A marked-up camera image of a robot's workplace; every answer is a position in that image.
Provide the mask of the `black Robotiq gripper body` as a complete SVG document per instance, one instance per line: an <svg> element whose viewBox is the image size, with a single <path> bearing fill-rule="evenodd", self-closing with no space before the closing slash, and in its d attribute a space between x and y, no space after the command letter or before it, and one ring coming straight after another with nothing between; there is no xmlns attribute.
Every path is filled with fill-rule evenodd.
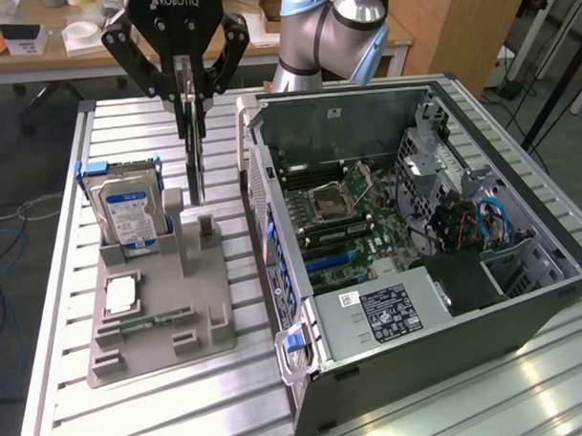
<svg viewBox="0 0 582 436"><path fill-rule="evenodd" d="M223 17L223 0L124 0L124 7L160 56L203 55Z"/></svg>

